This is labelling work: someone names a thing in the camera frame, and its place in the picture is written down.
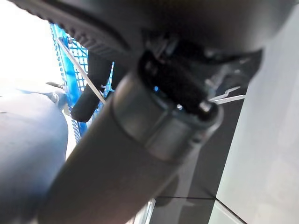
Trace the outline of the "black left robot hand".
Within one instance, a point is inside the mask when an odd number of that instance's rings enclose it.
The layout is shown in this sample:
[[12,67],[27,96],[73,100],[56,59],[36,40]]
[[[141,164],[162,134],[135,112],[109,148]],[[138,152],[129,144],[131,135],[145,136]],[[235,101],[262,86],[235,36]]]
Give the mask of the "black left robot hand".
[[248,83],[293,0],[16,0],[128,69],[60,169],[40,224],[124,224],[219,128],[211,99]]

